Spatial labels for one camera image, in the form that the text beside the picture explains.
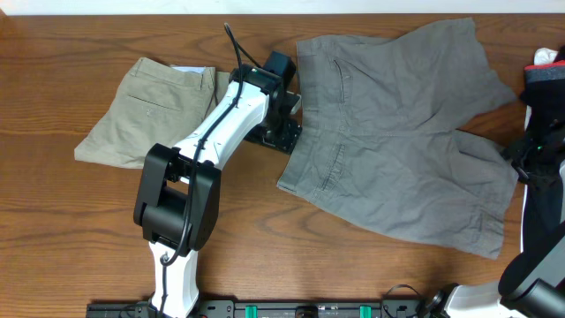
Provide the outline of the grey shorts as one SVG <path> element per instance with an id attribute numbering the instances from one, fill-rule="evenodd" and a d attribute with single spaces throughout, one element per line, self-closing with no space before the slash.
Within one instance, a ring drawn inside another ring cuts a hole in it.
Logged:
<path id="1" fill-rule="evenodd" d="M 297 58 L 303 131 L 281 190 L 381 235 L 498 257 L 517 175 L 463 126 L 516 97 L 472 19 L 322 35 Z"/>

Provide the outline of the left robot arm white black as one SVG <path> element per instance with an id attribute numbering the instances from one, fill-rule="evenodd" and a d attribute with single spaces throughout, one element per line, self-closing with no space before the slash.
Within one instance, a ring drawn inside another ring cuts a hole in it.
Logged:
<path id="1" fill-rule="evenodd" d="M 154 256 L 149 316 L 187 317 L 195 308 L 198 252 L 217 222 L 222 169 L 239 144 L 292 153 L 302 132 L 290 116 L 300 97 L 287 90 L 296 71 L 292 62 L 234 69 L 226 95 L 194 132 L 148 151 L 133 220 Z"/>

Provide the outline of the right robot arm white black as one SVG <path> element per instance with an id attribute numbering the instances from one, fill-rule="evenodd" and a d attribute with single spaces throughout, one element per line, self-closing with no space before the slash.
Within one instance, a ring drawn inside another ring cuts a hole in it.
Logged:
<path id="1" fill-rule="evenodd" d="M 527 128 L 503 157 L 524 184 L 521 253 L 497 282 L 439 291 L 432 317 L 564 316 L 564 123 Z"/>

